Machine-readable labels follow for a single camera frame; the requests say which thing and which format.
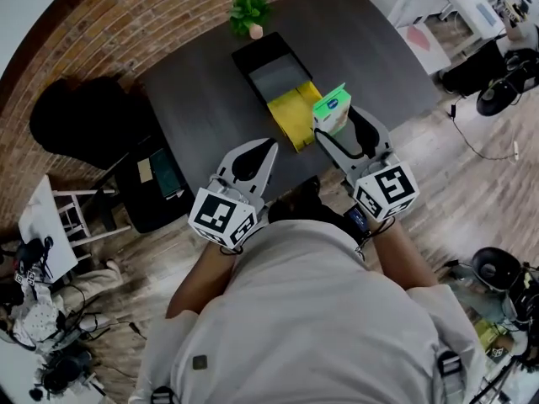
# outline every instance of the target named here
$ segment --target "dark tabletop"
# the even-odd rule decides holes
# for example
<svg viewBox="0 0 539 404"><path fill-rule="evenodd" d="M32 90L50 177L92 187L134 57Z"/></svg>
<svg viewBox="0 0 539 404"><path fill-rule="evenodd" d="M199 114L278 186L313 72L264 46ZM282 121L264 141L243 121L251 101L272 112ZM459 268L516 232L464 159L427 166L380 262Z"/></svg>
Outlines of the dark tabletop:
<svg viewBox="0 0 539 404"><path fill-rule="evenodd" d="M264 32L278 31L324 95L346 82L352 104L389 130L435 107L439 94L398 32L369 0L280 0ZM196 194L225 154L273 137L279 156L264 193L272 200L331 166L311 144L297 153L231 54L249 43L224 23L182 46L142 80L168 144Z"/></svg>

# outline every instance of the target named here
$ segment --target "green and white box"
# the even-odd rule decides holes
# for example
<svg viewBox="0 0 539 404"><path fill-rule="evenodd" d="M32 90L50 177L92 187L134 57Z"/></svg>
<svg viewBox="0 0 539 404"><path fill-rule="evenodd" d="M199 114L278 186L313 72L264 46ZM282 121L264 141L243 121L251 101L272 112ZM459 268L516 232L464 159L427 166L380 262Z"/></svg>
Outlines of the green and white box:
<svg viewBox="0 0 539 404"><path fill-rule="evenodd" d="M312 128L330 135L341 130L348 120L348 109L352 97L346 93L344 84L326 94L312 107Z"/></svg>

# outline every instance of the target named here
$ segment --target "yellow tray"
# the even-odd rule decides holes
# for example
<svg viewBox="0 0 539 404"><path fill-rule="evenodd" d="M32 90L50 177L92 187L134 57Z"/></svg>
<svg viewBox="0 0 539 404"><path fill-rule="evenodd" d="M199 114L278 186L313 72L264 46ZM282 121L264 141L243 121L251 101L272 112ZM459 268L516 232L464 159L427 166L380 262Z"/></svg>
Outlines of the yellow tray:
<svg viewBox="0 0 539 404"><path fill-rule="evenodd" d="M268 103L274 120L299 152L314 141L312 106L322 98L312 82L306 82Z"/></svg>

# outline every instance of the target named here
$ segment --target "terracotta pot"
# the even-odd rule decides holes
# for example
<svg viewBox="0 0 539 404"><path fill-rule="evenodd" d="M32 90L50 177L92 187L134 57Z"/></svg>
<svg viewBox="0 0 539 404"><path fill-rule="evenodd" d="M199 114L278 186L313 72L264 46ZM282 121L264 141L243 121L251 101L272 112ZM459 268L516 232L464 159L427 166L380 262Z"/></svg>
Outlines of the terracotta pot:
<svg viewBox="0 0 539 404"><path fill-rule="evenodd" d="M261 25L252 24L249 27L249 35L251 36L251 39L260 39L264 35L264 30Z"/></svg>

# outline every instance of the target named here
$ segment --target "gray t-shirt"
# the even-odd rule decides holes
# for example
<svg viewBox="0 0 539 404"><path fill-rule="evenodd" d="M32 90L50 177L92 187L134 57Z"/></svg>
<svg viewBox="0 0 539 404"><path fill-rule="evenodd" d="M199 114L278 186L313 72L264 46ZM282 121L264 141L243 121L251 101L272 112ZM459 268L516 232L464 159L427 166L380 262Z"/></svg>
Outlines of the gray t-shirt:
<svg viewBox="0 0 539 404"><path fill-rule="evenodd" d="M356 246L317 221L255 233L223 296L156 321L130 402L161 385L182 404L441 402L442 342L461 355L469 402L484 352L449 287L405 292Z"/></svg>

